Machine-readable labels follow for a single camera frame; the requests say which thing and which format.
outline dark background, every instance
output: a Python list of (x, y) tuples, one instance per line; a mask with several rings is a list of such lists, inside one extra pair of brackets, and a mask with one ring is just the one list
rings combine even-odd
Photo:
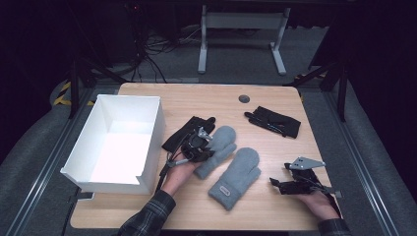
[[(337, 30), (328, 31), (313, 64), (324, 65), (337, 59), (343, 50), (349, 51), (349, 81), (416, 199), (417, 9), (407, 1), (376, 2), (372, 8), (356, 9), (349, 21), (336, 22), (337, 14), (349, 16), (353, 12), (295, 7), (288, 25), (338, 25)], [(1, 161), (22, 134), (50, 110), (49, 95), (68, 77), (77, 56), (107, 67), (132, 60), (134, 44), (123, 6), (116, 1), (79, 0), (1, 3)], [(201, 7), (147, 6), (143, 11), (148, 15), (144, 21), (174, 40), (181, 27), (199, 23)], [(346, 38), (353, 38), (347, 47), (343, 43)]]

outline black glove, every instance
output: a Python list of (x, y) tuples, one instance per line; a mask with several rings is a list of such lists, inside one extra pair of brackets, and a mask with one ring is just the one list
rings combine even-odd
[(162, 145), (162, 148), (169, 152), (174, 152), (176, 148), (184, 141), (184, 138), (194, 132), (195, 129), (198, 130), (199, 127), (203, 127), (205, 131), (209, 134), (214, 130), (215, 118), (210, 117), (207, 120), (204, 120), (200, 117), (193, 116), (181, 129), (175, 132), (168, 140)]
[(251, 124), (271, 130), (281, 134), (283, 137), (289, 136), (297, 138), (300, 124), (298, 120), (278, 114), (264, 107), (258, 106), (254, 113), (245, 112)]

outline wooden table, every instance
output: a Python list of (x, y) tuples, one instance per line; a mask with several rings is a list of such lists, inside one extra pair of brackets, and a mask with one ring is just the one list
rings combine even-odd
[[(292, 181), (284, 169), (285, 162), (298, 156), (322, 160), (299, 93), (295, 88), (227, 85), (124, 84), (123, 95), (156, 95), (161, 97), (168, 139), (192, 116), (216, 118), (216, 128), (228, 125), (236, 130), (237, 149), (249, 147), (260, 155), (260, 178), (250, 187), (231, 211), (209, 197), (209, 188), (226, 170), (232, 157), (218, 166), (206, 180), (193, 176), (174, 197), (177, 207), (164, 224), (165, 229), (182, 230), (314, 230), (318, 220), (292, 196), (282, 196), (269, 182)], [(246, 94), (250, 102), (242, 103)], [(248, 122), (245, 111), (263, 106), (301, 122), (296, 139), (283, 138)], [(159, 173), (166, 160), (163, 150)], [(326, 169), (316, 168), (322, 184), (330, 186)], [(119, 228), (139, 211), (151, 196), (95, 194), (93, 200), (79, 201), (71, 218), (76, 228)]]

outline person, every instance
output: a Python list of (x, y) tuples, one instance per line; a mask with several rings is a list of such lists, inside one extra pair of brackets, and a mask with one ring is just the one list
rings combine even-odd
[[(177, 159), (184, 159), (181, 153)], [(176, 204), (173, 199), (177, 191), (187, 183), (201, 162), (186, 162), (169, 169), (166, 179), (147, 204), (129, 218), (120, 228), (117, 236), (156, 236)], [(345, 221), (330, 205), (328, 198), (320, 191), (310, 195), (296, 195), (321, 221), (318, 225), (322, 235), (351, 235)]]

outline metal bracket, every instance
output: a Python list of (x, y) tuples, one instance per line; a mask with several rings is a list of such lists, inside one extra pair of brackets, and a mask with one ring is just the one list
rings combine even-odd
[(323, 161), (317, 161), (314, 159), (299, 156), (294, 162), (292, 162), (292, 164), (289, 165), (289, 168), (297, 170), (306, 170), (322, 166), (326, 166), (326, 164)]

